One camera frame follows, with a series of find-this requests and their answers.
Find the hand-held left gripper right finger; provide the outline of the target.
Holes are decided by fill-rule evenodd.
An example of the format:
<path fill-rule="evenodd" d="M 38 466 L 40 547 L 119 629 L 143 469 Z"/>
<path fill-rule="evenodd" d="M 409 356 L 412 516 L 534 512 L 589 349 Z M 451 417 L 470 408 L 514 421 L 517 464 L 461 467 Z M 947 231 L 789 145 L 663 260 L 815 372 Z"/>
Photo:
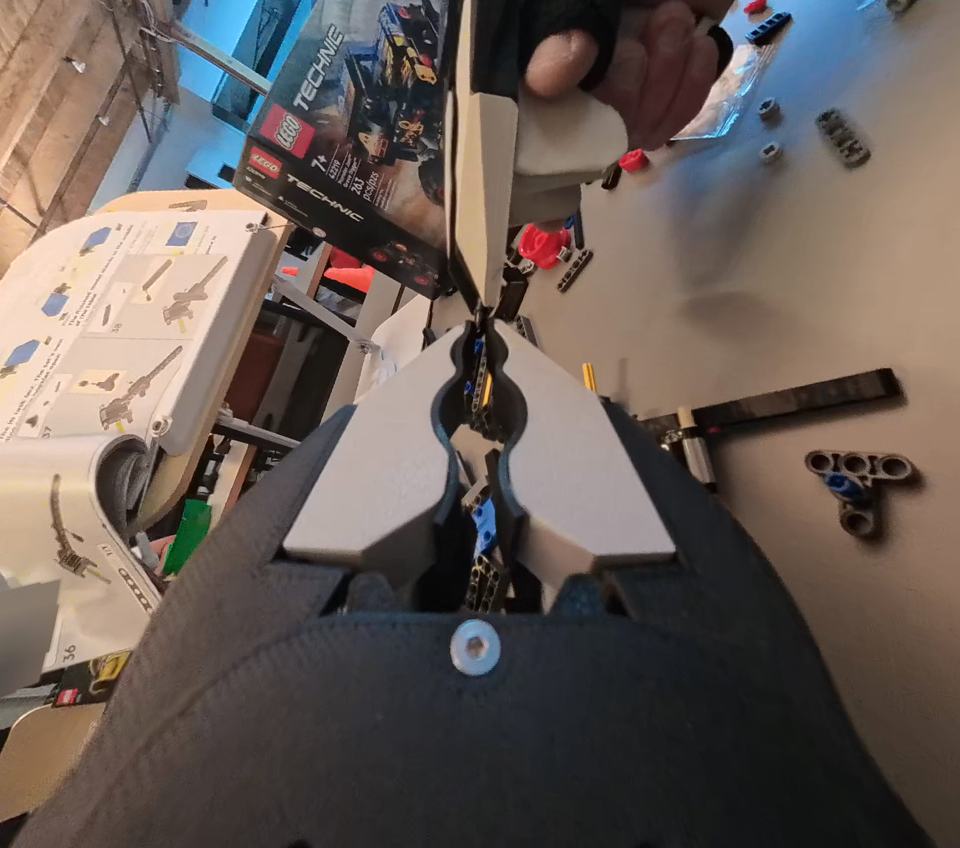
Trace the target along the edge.
<path fill-rule="evenodd" d="M 557 594 L 576 576 L 672 561 L 676 545 L 602 400 L 502 322 L 487 349 L 510 563 Z"/>

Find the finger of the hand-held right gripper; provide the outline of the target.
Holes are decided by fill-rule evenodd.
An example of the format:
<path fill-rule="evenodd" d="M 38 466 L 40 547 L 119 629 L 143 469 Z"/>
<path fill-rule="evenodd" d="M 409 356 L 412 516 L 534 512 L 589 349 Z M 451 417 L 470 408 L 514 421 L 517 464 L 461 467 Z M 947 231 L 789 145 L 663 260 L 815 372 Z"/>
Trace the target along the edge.
<path fill-rule="evenodd" d="M 492 309 L 498 303 L 518 127 L 513 99 L 486 93 L 465 98 L 457 125 L 456 256 L 470 309 Z"/>
<path fill-rule="evenodd" d="M 480 292 L 460 246 L 462 176 L 466 155 L 466 118 L 472 94 L 472 0 L 442 0 L 442 81 L 444 87 L 443 159 L 445 183 L 447 271 L 470 317 L 475 317 Z"/>

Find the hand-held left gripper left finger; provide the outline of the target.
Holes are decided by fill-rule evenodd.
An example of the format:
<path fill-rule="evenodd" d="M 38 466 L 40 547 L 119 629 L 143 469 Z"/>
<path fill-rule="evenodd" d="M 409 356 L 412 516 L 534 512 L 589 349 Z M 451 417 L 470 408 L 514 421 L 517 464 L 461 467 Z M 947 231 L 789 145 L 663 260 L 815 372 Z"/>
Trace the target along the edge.
<path fill-rule="evenodd" d="M 383 577 L 419 610 L 463 609 L 472 571 L 453 435 L 472 327 L 451 328 L 344 414 L 282 554 Z"/>

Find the black beam assembly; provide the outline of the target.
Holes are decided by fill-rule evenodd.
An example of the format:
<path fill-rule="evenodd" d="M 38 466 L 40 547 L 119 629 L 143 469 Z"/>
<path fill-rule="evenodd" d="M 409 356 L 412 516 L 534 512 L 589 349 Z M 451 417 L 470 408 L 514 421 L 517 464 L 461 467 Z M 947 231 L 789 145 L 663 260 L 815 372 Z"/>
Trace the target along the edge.
<path fill-rule="evenodd" d="M 893 369 L 883 367 L 700 407 L 681 407 L 652 418 L 630 414 L 629 419 L 707 491 L 715 493 L 716 475 L 710 455 L 713 440 L 820 413 L 898 405 L 905 398 L 902 381 Z"/>

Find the black T-shaped beam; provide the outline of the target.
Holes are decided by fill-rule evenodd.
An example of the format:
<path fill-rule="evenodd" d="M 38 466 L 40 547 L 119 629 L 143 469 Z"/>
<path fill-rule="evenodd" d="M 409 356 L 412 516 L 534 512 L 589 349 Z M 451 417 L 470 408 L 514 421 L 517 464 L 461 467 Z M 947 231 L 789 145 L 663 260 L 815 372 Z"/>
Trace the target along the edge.
<path fill-rule="evenodd" d="M 915 484 L 920 480 L 913 463 L 896 453 L 815 449 L 808 452 L 803 461 L 806 470 L 834 498 L 841 528 L 853 538 L 865 542 L 874 542 L 882 537 L 882 489 Z M 832 472 L 857 479 L 864 485 L 867 496 L 860 503 L 848 503 L 834 496 L 822 481 L 824 475 Z"/>

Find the instruction booklet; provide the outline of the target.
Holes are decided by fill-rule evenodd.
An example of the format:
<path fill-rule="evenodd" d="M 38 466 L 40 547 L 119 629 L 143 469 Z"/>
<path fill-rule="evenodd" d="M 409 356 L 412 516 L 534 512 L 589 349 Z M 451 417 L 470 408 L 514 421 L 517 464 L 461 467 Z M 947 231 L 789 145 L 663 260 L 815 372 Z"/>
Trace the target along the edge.
<path fill-rule="evenodd" d="M 258 209 L 94 214 L 2 278 L 2 682 L 131 649 L 157 458 L 191 450 L 274 240 Z"/>

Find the red wheel rim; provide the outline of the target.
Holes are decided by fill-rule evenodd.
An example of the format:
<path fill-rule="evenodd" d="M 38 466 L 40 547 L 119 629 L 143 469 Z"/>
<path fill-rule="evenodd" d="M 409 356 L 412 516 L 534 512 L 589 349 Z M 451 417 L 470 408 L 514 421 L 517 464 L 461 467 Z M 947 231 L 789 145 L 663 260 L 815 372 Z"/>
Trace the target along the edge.
<path fill-rule="evenodd" d="M 541 269 L 550 270 L 570 261 L 573 240 L 568 228 L 545 230 L 528 224 L 522 230 L 515 248 L 525 262 Z"/>

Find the building set box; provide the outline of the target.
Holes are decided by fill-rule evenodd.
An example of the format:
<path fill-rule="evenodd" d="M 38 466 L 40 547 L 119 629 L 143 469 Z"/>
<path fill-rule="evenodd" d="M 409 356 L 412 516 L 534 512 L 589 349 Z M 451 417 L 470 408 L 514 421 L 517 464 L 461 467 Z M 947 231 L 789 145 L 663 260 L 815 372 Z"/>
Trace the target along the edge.
<path fill-rule="evenodd" d="M 234 187 L 435 299 L 447 256 L 439 0 L 317 0 L 271 81 Z"/>

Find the dark grey thin liftarm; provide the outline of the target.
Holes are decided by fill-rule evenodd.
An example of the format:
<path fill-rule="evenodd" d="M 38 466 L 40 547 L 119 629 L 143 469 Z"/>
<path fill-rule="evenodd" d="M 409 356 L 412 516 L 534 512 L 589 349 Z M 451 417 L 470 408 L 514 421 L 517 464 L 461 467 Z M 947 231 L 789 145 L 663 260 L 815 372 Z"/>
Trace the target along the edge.
<path fill-rule="evenodd" d="M 558 292 L 560 294 L 569 292 L 593 259 L 594 251 L 592 249 L 586 248 L 577 251 L 557 283 Z"/>

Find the small orange cone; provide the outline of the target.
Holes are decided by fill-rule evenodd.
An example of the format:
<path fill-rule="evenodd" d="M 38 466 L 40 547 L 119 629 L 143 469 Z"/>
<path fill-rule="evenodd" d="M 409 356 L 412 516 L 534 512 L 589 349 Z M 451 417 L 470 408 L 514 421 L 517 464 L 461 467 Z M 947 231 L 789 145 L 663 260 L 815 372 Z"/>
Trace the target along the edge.
<path fill-rule="evenodd" d="M 325 287 L 358 291 L 365 296 L 373 282 L 375 270 L 353 255 L 324 244 L 306 260 L 284 252 L 279 273 L 292 280 L 304 293 L 316 293 L 320 287 Z"/>

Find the pile of black beams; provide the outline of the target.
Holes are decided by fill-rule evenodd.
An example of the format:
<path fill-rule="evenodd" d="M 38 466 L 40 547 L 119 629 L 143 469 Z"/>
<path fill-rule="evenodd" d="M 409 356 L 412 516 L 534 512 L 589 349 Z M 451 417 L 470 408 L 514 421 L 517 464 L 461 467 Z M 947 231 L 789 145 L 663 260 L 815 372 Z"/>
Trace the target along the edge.
<path fill-rule="evenodd" d="M 501 432 L 494 417 L 493 396 L 487 409 L 481 407 L 485 377 L 489 371 L 487 353 L 476 361 L 471 349 L 470 354 L 465 358 L 465 366 L 467 376 L 462 386 L 464 422 L 470 431 L 482 436 L 486 441 L 499 441 Z M 462 510 L 470 516 L 474 526 L 472 517 L 474 507 L 488 497 L 493 499 L 488 467 L 485 466 L 480 472 L 474 472 L 462 457 L 459 457 L 458 461 L 462 475 L 468 482 L 462 498 Z M 499 544 L 486 556 L 474 558 L 473 553 L 464 606 L 468 610 L 481 614 L 500 612 L 503 604 L 513 595 L 507 568 L 502 563 Z"/>

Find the green object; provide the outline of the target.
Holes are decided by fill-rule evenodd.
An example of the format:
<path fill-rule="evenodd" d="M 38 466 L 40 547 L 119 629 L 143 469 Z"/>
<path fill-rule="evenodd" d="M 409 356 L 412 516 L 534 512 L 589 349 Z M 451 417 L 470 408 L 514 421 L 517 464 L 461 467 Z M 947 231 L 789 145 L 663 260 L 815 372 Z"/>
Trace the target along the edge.
<path fill-rule="evenodd" d="M 176 577 L 206 539 L 210 531 L 211 506 L 203 500 L 186 500 L 179 526 L 173 540 L 167 544 L 160 558 L 162 578 Z"/>

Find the clear plastic bag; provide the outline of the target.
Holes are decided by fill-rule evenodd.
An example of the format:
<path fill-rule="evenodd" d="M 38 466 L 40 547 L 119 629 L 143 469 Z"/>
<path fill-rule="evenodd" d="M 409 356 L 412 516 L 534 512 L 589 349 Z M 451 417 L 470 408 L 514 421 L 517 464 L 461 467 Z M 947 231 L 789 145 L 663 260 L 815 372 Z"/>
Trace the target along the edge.
<path fill-rule="evenodd" d="M 720 139 L 742 115 L 748 98 L 775 53 L 774 45 L 739 44 L 719 79 L 713 84 L 702 109 L 672 141 L 702 142 Z"/>

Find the grey thin beam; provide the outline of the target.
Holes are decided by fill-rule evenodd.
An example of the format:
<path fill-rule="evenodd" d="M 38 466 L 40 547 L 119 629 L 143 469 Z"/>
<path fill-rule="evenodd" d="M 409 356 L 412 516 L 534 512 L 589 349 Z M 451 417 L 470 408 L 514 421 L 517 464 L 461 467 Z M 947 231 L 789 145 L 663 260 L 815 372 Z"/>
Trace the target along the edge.
<path fill-rule="evenodd" d="M 869 145 L 844 110 L 822 110 L 816 115 L 814 123 L 824 142 L 845 169 L 860 168 L 872 157 Z"/>

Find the small black bracket piece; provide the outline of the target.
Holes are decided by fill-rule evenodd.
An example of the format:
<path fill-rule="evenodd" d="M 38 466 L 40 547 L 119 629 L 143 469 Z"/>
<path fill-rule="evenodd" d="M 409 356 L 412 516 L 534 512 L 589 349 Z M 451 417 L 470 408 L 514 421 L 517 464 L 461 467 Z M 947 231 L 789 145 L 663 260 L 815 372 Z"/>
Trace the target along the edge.
<path fill-rule="evenodd" d="M 792 21 L 792 14 L 788 12 L 775 12 L 748 32 L 746 36 L 747 42 L 757 49 L 765 48 L 773 44 L 774 40 L 780 36 L 786 26 Z"/>

